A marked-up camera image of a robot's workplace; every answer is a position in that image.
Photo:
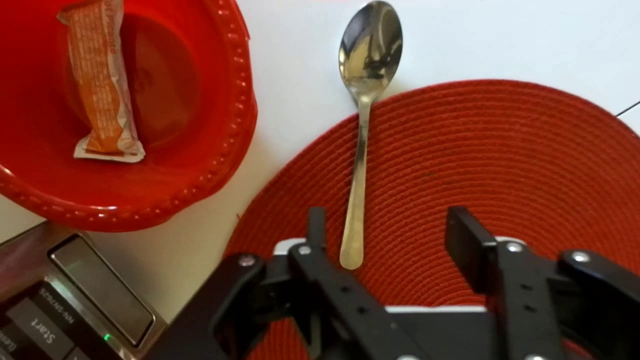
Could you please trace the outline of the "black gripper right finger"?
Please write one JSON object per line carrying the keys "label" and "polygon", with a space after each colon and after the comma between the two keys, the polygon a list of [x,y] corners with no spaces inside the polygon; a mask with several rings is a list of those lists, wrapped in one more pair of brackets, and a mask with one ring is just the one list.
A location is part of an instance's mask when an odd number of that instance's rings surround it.
{"label": "black gripper right finger", "polygon": [[486,296],[505,360],[640,360],[640,277],[627,268],[590,250],[544,259],[462,206],[446,214],[444,246]]}

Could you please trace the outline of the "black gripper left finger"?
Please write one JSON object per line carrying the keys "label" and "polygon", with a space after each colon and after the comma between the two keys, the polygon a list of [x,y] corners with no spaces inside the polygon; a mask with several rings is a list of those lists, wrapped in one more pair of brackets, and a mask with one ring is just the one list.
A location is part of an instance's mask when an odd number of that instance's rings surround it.
{"label": "black gripper left finger", "polygon": [[427,360],[408,331],[326,254],[326,211],[306,235],[263,259],[220,262],[145,360],[246,360],[277,320],[292,320],[311,360]]}

